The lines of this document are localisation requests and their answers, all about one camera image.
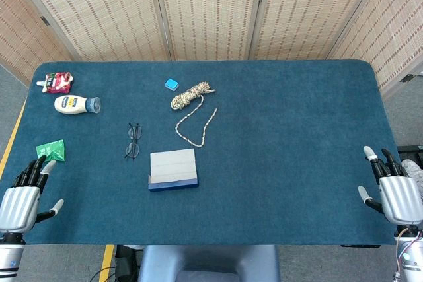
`robotic hand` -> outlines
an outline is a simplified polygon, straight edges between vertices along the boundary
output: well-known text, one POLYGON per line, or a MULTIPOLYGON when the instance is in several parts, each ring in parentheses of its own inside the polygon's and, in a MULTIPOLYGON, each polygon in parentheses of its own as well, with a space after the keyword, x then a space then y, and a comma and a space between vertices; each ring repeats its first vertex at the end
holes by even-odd
POLYGON ((63 200, 59 200, 53 208, 38 213, 38 202, 46 185, 50 171, 56 162, 50 161, 41 170, 46 156, 32 161, 6 190, 0 205, 0 281, 10 282, 16 276, 22 258, 25 241, 23 235, 29 232, 35 223, 56 216, 63 200))
POLYGON ((387 149, 382 149, 387 162, 384 163, 374 151, 364 147, 366 159, 370 161, 382 203, 369 196, 363 186, 358 187, 363 202, 397 225, 396 241, 397 271, 393 281, 400 281, 401 266, 408 282, 423 281, 423 232, 417 227, 423 221, 423 203, 417 183, 408 177, 405 169, 395 162, 387 149))

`chair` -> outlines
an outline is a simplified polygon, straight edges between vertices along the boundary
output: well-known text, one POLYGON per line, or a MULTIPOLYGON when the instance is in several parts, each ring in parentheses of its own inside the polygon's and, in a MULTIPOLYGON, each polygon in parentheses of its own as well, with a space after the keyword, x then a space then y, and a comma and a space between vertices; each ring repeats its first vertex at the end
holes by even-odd
POLYGON ((278 251, 257 246, 148 246, 139 282, 280 282, 278 251))

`green packet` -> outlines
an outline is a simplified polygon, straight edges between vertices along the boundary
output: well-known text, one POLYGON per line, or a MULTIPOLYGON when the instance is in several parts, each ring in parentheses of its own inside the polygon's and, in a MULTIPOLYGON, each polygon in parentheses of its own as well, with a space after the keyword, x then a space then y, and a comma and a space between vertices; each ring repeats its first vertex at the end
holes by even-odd
POLYGON ((49 142, 45 145, 37 145, 36 150, 38 158, 46 155, 46 161, 65 161, 65 142, 63 140, 49 142))

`blue eraser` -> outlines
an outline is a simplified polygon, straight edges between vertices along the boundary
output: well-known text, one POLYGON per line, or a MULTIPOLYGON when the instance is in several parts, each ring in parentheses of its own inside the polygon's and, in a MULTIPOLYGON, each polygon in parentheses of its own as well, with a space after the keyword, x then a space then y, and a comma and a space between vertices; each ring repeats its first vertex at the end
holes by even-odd
POLYGON ((174 81, 174 80, 172 80, 172 79, 168 79, 168 80, 166 81, 166 83, 165 83, 165 86, 166 86, 167 88, 169 88, 170 90, 175 91, 176 89, 178 89, 178 87, 179 87, 179 83, 178 83, 178 82, 176 82, 176 81, 174 81))

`white rope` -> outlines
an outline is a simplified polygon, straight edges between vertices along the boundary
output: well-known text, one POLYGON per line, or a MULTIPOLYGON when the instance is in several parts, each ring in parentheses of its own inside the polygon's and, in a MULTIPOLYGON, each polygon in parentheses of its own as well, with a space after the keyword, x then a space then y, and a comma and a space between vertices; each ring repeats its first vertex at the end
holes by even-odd
POLYGON ((180 134, 178 127, 179 125, 189 116, 191 116, 194 112, 197 111, 197 109, 199 107, 202 106, 203 101, 204 101, 204 97, 202 94, 209 94, 211 92, 215 92, 214 89, 210 89, 209 83, 207 82, 201 82, 196 86, 191 87, 190 89, 188 89, 186 92, 176 96, 174 99, 172 99, 171 102, 171 108, 176 110, 176 109, 183 109, 185 106, 189 105, 190 102, 195 99, 195 98, 201 98, 201 103, 199 103, 199 105, 193 110, 191 111, 188 115, 186 115, 185 117, 183 117, 181 120, 179 120, 179 122, 176 124, 176 127, 174 128, 176 130, 176 133, 178 134, 179 137, 183 138, 185 141, 189 142, 191 145, 200 148, 204 145, 204 139, 206 138, 206 129, 207 126, 209 125, 209 123, 211 122, 211 120, 214 118, 214 116, 216 115, 217 112, 217 108, 214 110, 213 114, 211 115, 211 117, 209 118, 209 120, 206 122, 206 124, 203 127, 203 137, 202 137, 202 142, 201 144, 197 145, 194 142, 192 142, 191 140, 189 140, 187 137, 183 136, 180 134))

